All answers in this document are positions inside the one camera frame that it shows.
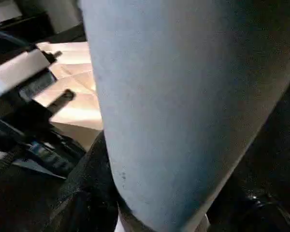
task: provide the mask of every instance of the wire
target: wire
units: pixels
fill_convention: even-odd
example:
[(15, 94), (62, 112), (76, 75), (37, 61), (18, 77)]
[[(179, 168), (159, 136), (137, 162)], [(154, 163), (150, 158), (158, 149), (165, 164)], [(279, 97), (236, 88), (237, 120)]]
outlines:
[(13, 35), (10, 35), (4, 31), (1, 31), (1, 30), (0, 30), (0, 38), (7, 40), (7, 41), (10, 41), (10, 42), (12, 42), (20, 47), (33, 47), (33, 46), (35, 47), (34, 44), (30, 44), (29, 42), (27, 42), (23, 39), (19, 39)]

